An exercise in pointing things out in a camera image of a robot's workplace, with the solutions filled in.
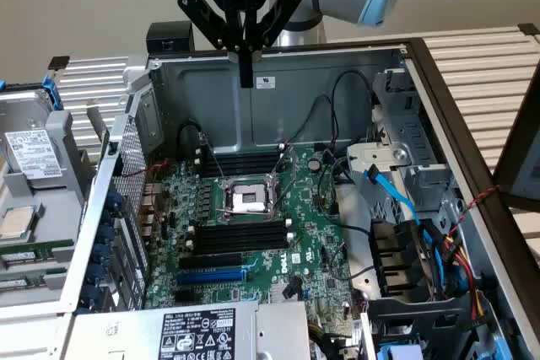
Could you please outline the short black expansion slot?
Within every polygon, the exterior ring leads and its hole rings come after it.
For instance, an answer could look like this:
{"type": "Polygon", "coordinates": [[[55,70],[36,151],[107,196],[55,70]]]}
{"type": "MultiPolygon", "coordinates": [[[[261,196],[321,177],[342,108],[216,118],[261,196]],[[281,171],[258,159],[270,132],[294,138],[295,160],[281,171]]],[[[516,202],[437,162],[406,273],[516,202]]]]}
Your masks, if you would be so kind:
{"type": "Polygon", "coordinates": [[[174,293],[174,302],[178,305],[193,305],[200,302],[199,294],[192,288],[178,289],[174,293]]]}

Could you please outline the black box with port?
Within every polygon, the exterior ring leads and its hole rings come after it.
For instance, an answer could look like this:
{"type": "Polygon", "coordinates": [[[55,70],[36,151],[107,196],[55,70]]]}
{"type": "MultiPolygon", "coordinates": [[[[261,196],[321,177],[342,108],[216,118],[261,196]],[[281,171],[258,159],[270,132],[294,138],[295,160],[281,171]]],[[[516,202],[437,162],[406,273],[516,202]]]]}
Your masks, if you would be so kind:
{"type": "Polygon", "coordinates": [[[192,22],[189,20],[154,22],[146,34],[151,56],[175,55],[195,51],[192,22]]]}

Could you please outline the long black expansion slot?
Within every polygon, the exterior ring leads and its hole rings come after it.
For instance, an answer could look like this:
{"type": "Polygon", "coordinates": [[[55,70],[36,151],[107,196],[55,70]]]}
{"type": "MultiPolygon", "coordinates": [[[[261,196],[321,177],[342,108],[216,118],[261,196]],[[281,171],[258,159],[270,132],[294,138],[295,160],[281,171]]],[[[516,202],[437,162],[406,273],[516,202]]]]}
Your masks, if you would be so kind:
{"type": "Polygon", "coordinates": [[[181,270],[202,270],[223,267],[238,267],[243,264],[241,253],[226,253],[218,255],[191,255],[179,259],[178,268],[181,270]]]}

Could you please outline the CPU socket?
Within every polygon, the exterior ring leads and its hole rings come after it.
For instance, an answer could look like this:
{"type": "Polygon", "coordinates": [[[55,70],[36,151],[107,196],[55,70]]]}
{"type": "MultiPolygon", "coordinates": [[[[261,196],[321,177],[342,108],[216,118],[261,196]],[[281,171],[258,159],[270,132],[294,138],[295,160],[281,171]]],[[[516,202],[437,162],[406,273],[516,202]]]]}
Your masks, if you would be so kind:
{"type": "MultiPolygon", "coordinates": [[[[272,209],[275,214],[269,197],[269,189],[267,180],[250,179],[248,177],[231,178],[223,180],[219,184],[219,189],[223,194],[223,202],[220,208],[234,209],[236,211],[254,209],[272,209]]],[[[223,214],[227,217],[238,216],[258,216],[262,218],[271,218],[273,215],[231,215],[228,213],[223,214]]]]}

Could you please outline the grey parts rack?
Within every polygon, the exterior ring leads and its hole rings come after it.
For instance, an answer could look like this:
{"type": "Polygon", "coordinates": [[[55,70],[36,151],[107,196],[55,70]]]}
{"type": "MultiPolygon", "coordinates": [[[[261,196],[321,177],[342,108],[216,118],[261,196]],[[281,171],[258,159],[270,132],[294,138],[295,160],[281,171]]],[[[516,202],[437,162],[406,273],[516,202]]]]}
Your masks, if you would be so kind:
{"type": "MultiPolygon", "coordinates": [[[[14,173],[7,158],[0,174],[0,219],[12,207],[35,206],[32,233],[26,239],[0,241],[0,245],[72,239],[75,252],[91,168],[84,152],[78,150],[73,118],[65,110],[53,111],[46,123],[57,153],[62,176],[49,180],[27,180],[14,173]]],[[[48,261],[6,267],[0,271],[46,270],[43,287],[0,293],[0,322],[50,314],[60,302],[73,254],[69,261],[48,261]]]]}

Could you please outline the green Dell motherboard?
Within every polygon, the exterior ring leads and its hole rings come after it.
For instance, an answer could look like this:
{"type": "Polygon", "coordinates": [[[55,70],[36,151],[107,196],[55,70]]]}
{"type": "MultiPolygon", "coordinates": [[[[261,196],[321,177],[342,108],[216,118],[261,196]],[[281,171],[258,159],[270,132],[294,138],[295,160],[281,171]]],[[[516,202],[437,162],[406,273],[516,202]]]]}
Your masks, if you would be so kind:
{"type": "Polygon", "coordinates": [[[344,232],[335,223],[338,199],[333,186],[333,157],[309,147],[295,147],[297,179],[271,218],[227,217],[217,212],[223,202],[219,184],[231,178],[267,179],[269,173],[221,177],[203,156],[165,164],[154,182],[145,186],[142,209],[148,220],[150,276],[144,306],[160,309],[178,305],[174,293],[192,288],[198,304],[256,301],[259,304],[301,302],[308,320],[333,334],[345,335],[353,319],[354,301],[349,270],[341,254],[344,232]],[[319,159],[314,173],[308,161],[319,159]],[[285,221],[289,247],[281,250],[239,252],[248,269],[244,282],[177,285],[179,259],[191,256],[197,225],[285,221]],[[303,282],[303,297],[285,299],[282,291],[292,276],[303,282]]]}

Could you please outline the graphics card silver bracket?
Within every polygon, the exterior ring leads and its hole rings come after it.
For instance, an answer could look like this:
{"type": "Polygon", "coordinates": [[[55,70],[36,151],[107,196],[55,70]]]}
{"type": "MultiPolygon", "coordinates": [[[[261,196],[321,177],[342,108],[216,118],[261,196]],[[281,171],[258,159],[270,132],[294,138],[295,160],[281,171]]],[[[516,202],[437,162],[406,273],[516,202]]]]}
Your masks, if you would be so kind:
{"type": "Polygon", "coordinates": [[[105,156],[105,152],[109,144],[110,132],[100,113],[97,99],[91,99],[87,102],[86,115],[100,141],[99,161],[101,161],[105,156]]]}

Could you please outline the blue expansion slot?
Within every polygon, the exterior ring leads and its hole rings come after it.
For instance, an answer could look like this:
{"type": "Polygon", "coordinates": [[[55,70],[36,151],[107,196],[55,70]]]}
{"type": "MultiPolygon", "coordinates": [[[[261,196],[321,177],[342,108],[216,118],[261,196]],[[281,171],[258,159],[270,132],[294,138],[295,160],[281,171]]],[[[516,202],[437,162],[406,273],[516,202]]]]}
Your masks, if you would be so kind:
{"type": "Polygon", "coordinates": [[[228,282],[244,282],[248,269],[238,267],[215,267],[180,271],[176,275],[177,285],[199,285],[228,282]]]}

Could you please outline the dark metal disk bay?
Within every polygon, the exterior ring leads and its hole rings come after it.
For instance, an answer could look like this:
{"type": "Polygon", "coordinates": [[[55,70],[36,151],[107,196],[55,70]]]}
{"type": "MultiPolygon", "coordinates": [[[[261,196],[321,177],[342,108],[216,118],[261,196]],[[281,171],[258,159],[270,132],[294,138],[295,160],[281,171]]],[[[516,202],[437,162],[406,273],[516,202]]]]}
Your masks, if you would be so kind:
{"type": "Polygon", "coordinates": [[[418,343],[429,360],[458,359],[473,321],[468,293],[422,303],[380,298],[369,301],[367,315],[376,347],[418,343]]]}

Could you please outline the silver locking lever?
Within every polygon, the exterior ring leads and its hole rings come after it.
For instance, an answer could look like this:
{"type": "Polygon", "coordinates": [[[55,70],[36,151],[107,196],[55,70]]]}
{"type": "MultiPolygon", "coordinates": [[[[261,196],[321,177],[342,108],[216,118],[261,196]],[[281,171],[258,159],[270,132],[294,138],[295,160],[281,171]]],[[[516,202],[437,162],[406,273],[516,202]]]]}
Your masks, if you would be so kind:
{"type": "Polygon", "coordinates": [[[213,159],[213,162],[216,165],[216,168],[219,171],[220,176],[224,177],[224,172],[223,172],[223,170],[221,168],[221,165],[220,165],[220,163],[219,163],[219,161],[217,159],[217,156],[216,156],[216,154],[214,152],[214,149],[213,149],[213,145],[212,145],[207,133],[206,132],[201,132],[201,137],[202,137],[203,143],[208,147],[208,151],[209,151],[209,153],[210,153],[210,155],[211,155],[211,157],[213,159]]]}
{"type": "Polygon", "coordinates": [[[234,209],[225,209],[225,208],[216,208],[217,212],[224,212],[231,215],[273,215],[274,211],[272,209],[263,209],[263,210],[254,210],[254,209],[246,209],[246,210],[240,210],[236,211],[234,209]]]}

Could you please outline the silver CPU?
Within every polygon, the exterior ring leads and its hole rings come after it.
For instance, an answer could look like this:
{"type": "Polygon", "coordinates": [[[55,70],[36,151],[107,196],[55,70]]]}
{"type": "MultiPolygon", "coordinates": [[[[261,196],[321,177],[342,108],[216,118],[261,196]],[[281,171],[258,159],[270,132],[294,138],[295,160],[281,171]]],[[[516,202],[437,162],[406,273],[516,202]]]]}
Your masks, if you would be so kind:
{"type": "Polygon", "coordinates": [[[0,241],[26,239],[35,222],[35,206],[9,208],[0,219],[0,241]]]}

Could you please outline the black plastic fan duct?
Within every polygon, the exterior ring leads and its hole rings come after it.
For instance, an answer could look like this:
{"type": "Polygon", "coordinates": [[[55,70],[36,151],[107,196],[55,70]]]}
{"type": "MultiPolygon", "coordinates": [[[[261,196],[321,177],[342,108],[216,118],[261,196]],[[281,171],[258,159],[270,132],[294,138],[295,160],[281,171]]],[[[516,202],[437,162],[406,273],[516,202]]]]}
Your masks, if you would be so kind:
{"type": "Polygon", "coordinates": [[[370,249],[382,297],[409,304],[435,298],[432,271],[415,221],[373,221],[370,249]]]}

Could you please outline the silver hard disk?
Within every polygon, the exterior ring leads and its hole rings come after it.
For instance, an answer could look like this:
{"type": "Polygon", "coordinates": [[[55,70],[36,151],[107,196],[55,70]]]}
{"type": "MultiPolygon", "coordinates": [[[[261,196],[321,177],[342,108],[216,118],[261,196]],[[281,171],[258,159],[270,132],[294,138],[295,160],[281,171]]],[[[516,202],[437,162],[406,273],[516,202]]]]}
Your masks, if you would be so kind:
{"type": "Polygon", "coordinates": [[[14,173],[27,180],[62,176],[46,123],[53,104],[44,90],[0,91],[0,148],[14,173]]]}

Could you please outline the blue disk carrier bracket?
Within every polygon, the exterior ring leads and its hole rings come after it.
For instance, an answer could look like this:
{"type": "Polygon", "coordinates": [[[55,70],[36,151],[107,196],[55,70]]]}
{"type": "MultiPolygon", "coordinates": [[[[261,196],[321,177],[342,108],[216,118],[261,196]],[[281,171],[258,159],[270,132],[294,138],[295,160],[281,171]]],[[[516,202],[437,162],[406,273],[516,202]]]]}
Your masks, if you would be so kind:
{"type": "Polygon", "coordinates": [[[62,99],[54,76],[46,74],[37,83],[11,83],[0,79],[0,101],[46,99],[53,110],[63,110],[62,99]]]}

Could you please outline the dark framed panel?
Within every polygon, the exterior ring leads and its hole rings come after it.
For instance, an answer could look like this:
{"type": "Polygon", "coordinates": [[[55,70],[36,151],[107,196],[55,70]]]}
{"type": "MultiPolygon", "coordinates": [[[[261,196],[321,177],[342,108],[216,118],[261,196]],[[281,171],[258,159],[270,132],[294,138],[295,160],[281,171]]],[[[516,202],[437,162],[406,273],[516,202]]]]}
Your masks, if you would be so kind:
{"type": "Polygon", "coordinates": [[[540,62],[517,111],[493,177],[508,206],[540,212],[540,62]]]}

